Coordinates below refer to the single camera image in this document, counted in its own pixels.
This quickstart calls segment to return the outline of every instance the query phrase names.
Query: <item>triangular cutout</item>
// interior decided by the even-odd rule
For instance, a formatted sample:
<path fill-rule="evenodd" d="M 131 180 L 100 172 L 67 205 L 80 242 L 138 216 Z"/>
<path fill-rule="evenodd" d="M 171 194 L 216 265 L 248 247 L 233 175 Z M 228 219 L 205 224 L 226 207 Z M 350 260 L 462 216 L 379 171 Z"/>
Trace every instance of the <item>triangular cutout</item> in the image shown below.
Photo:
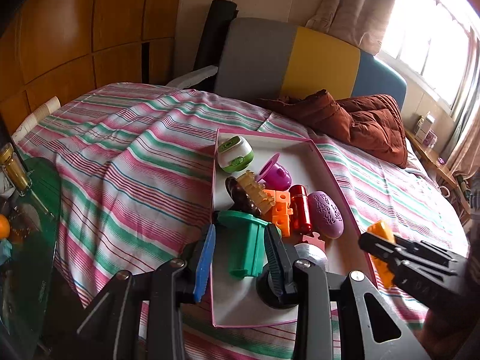
<path fill-rule="evenodd" d="M 400 329 L 383 309 L 375 296 L 367 292 L 363 295 L 363 298 L 367 306 L 368 318 L 370 319 L 370 327 L 375 342 L 381 343 L 400 338 L 402 335 Z"/>

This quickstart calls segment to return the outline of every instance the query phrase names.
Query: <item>window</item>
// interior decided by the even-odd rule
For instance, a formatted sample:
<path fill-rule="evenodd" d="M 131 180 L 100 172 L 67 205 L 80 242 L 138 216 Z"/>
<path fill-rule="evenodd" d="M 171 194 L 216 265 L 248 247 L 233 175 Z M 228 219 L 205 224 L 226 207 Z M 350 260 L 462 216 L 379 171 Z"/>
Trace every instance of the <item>window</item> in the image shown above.
<path fill-rule="evenodd" d="M 395 0 L 380 59 L 421 85 L 449 113 L 465 99 L 477 36 L 466 0 Z"/>

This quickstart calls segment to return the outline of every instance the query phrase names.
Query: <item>purple toy potty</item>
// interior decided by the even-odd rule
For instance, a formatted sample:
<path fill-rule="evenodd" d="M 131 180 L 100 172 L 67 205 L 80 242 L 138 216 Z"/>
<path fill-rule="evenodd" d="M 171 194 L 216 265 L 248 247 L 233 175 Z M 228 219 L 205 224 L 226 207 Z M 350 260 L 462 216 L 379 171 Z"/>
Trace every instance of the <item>purple toy potty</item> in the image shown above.
<path fill-rule="evenodd" d="M 268 190 L 286 191 L 292 185 L 290 173 L 282 165 L 277 163 L 280 153 L 276 153 L 263 166 L 262 170 L 255 177 L 255 181 L 265 181 Z"/>

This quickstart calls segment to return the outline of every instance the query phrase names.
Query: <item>screw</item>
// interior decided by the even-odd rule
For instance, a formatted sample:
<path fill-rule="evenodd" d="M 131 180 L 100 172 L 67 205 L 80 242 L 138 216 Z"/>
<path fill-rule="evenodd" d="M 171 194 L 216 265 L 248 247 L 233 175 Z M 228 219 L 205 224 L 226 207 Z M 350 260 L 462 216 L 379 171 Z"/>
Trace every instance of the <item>screw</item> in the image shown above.
<path fill-rule="evenodd" d="M 130 272 L 124 269 L 124 270 L 118 271 L 115 274 L 115 277 L 118 280 L 125 280 L 125 279 L 128 279 L 130 277 Z"/>
<path fill-rule="evenodd" d="M 310 268 L 310 261 L 308 261 L 307 259 L 297 259 L 297 261 L 295 262 L 295 266 L 297 268 Z"/>
<path fill-rule="evenodd" d="M 185 262 L 183 261 L 183 259 L 171 259 L 170 265 L 174 268 L 182 268 L 185 265 Z"/>
<path fill-rule="evenodd" d="M 365 275 L 360 271 L 351 271 L 350 277 L 355 281 L 362 281 L 365 278 Z"/>

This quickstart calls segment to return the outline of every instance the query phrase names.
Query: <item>headboard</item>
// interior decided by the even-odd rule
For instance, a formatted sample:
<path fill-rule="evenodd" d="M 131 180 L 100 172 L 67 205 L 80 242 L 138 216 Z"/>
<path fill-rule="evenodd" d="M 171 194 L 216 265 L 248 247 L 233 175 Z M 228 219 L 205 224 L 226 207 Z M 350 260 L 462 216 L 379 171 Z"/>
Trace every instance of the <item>headboard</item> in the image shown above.
<path fill-rule="evenodd" d="M 401 109 L 407 84 L 372 55 L 324 33 L 253 17 L 232 21 L 215 93 L 239 100 L 304 98 L 321 89 L 338 100 L 387 94 Z"/>

